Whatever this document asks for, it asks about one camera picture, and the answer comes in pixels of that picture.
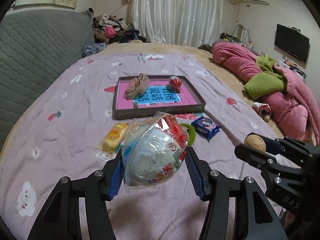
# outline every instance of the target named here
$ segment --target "curtain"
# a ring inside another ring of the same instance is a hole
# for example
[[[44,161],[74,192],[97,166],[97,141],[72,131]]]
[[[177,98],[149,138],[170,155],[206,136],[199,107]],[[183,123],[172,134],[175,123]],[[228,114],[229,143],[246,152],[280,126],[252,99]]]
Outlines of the curtain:
[[[198,47],[218,38],[223,0],[132,0],[134,27],[151,42]]]

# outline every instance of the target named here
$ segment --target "television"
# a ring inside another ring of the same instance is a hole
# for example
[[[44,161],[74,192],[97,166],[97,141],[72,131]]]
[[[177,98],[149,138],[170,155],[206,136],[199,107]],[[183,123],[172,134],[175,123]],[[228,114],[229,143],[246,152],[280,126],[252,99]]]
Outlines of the television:
[[[309,42],[310,39],[301,33],[280,24],[277,25],[275,45],[303,62],[307,62]]]

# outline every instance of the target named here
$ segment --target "silver screw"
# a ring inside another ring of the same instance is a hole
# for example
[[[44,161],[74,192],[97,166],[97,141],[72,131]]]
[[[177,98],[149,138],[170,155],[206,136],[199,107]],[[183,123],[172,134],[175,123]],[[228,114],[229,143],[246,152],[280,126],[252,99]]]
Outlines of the silver screw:
[[[67,183],[68,181],[69,181],[68,177],[63,177],[62,179],[60,179],[60,182],[61,182],[62,184],[65,184],[65,183]]]
[[[218,177],[220,175],[220,172],[216,171],[216,170],[212,170],[212,171],[210,171],[210,175],[214,176],[214,177]]]
[[[280,182],[281,182],[281,178],[275,177],[275,183],[276,183],[276,184],[279,184]]]
[[[102,170],[97,170],[97,171],[94,172],[94,175],[96,177],[101,177],[103,175],[103,171]]]
[[[253,182],[254,182],[253,177],[246,177],[245,180],[246,180],[248,183],[253,183]]]

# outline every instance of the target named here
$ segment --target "beige mattress cover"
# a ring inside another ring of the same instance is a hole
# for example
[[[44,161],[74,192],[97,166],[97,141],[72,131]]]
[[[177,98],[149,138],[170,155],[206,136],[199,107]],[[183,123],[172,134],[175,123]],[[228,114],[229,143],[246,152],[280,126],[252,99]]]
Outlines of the beige mattress cover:
[[[106,54],[126,54],[126,53],[184,53],[194,55],[199,62],[201,62],[210,72],[214,73],[220,80],[222,80],[233,92],[235,92],[243,101],[249,106],[252,106],[254,101],[249,97],[247,92],[243,89],[244,83],[233,73],[225,69],[224,67],[214,63],[212,54],[193,47],[179,46],[179,45],[167,45],[158,43],[122,43],[111,44],[106,47],[102,52],[95,56],[102,56]],[[7,137],[4,147],[1,151],[0,160],[5,154],[6,145],[10,140],[10,135],[14,129],[19,128],[19,123],[23,119],[25,113],[20,117],[18,122],[12,128],[9,136]],[[275,131],[275,133],[281,138],[283,137],[282,131],[278,128],[277,124],[271,120],[268,125]]]

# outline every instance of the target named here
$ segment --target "blue wrapper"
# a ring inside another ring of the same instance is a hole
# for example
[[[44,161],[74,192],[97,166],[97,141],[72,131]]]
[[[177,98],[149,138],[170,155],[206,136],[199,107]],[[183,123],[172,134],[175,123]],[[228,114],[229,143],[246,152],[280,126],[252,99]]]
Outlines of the blue wrapper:
[[[211,139],[213,136],[215,136],[215,134],[219,132],[219,129],[221,128],[215,122],[205,117],[200,117],[197,120],[194,120],[191,125],[198,133],[208,139]]]

